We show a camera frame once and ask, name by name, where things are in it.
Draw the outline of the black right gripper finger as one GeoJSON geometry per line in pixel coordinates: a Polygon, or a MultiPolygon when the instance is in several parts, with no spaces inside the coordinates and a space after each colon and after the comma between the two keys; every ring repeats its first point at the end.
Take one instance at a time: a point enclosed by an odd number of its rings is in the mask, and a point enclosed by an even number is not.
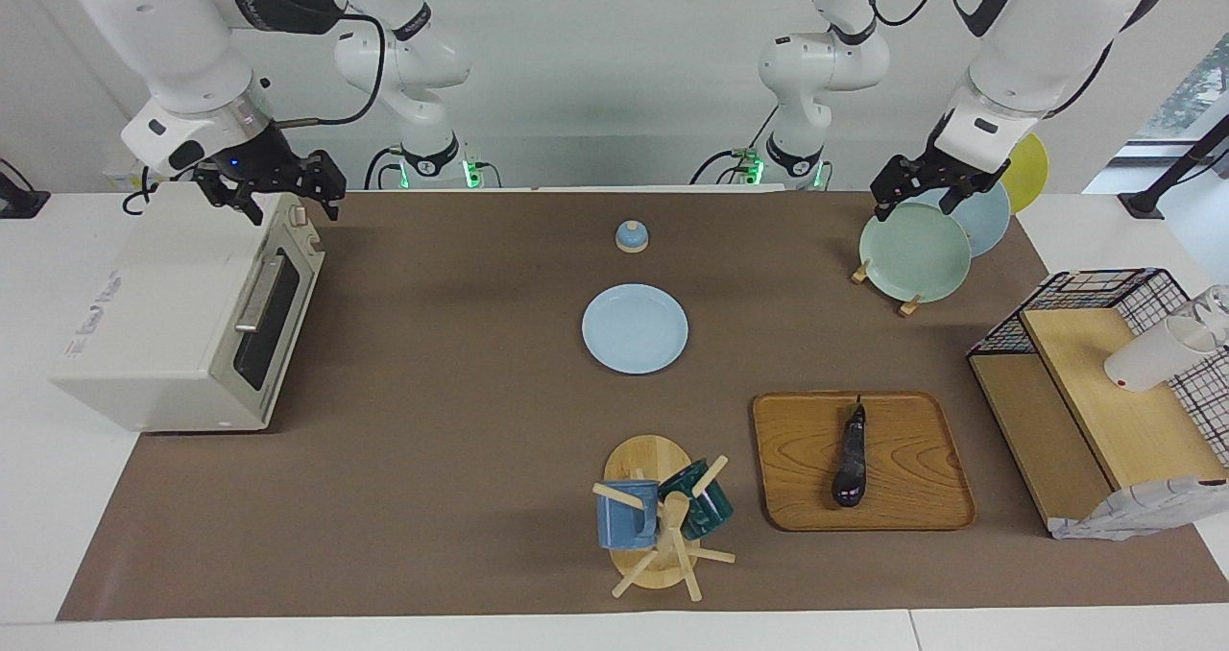
{"type": "Polygon", "coordinates": [[[313,151],[304,160],[304,197],[316,201],[331,222],[337,222],[347,198],[347,176],[326,151],[313,151]]]}
{"type": "Polygon", "coordinates": [[[256,227],[262,226],[264,212],[243,184],[229,187],[220,173],[197,173],[195,183],[211,208],[231,208],[249,219],[256,227]]]}

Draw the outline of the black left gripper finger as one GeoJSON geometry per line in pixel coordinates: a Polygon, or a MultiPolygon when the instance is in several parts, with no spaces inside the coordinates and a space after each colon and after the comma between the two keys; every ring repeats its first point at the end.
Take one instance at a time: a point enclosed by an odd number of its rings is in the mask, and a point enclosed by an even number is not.
{"type": "Polygon", "coordinates": [[[1005,173],[1008,166],[1000,166],[1000,170],[993,171],[993,173],[982,173],[982,171],[968,171],[968,173],[960,173],[952,176],[952,183],[949,184],[948,192],[941,197],[939,201],[939,208],[945,215],[952,215],[962,201],[971,199],[971,197],[978,195],[978,193],[987,193],[992,190],[993,185],[1000,181],[1000,176],[1005,173]]]}
{"type": "Polygon", "coordinates": [[[903,154],[896,154],[873,178],[870,190],[875,200],[874,217],[886,222],[900,204],[925,192],[919,182],[919,165],[903,154]]]}

